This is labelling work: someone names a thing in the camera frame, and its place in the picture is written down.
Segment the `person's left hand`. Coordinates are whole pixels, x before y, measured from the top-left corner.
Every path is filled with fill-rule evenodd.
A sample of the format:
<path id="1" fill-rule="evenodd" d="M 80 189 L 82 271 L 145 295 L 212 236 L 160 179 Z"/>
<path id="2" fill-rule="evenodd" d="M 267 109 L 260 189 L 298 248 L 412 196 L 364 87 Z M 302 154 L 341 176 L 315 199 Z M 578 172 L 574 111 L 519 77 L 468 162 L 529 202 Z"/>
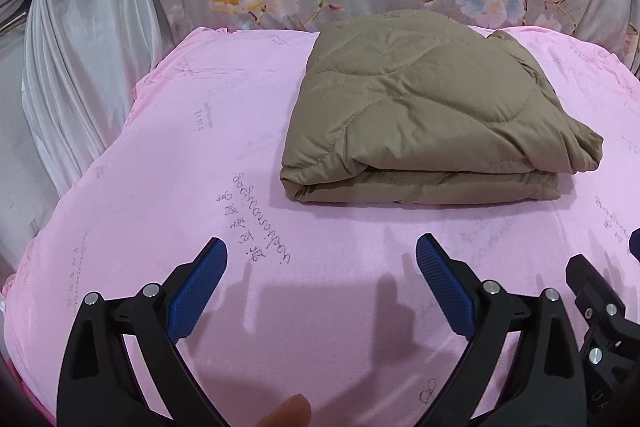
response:
<path id="1" fill-rule="evenodd" d="M 257 427 L 308 427 L 311 422 L 311 405 L 300 393 L 293 395 L 266 417 Z"/>

